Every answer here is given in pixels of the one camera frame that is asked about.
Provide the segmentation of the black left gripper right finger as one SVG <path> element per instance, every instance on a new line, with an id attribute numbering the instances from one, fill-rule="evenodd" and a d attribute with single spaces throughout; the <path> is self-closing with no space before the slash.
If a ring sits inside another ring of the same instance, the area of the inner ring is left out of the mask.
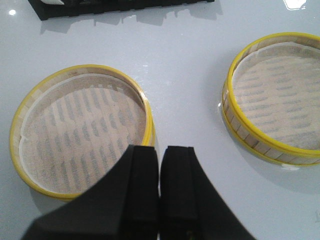
<path id="1" fill-rule="evenodd" d="M 162 240 L 252 240 L 224 202 L 192 147 L 169 146 L 160 170 Z"/>

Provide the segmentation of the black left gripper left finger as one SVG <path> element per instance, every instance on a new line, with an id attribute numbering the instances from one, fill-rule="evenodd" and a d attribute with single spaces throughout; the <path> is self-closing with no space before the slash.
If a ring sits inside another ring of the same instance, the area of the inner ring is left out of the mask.
<path id="1" fill-rule="evenodd" d="M 35 219 L 22 239 L 157 239 L 158 166 L 154 147 L 129 145 L 102 179 L 71 202 Z"/>

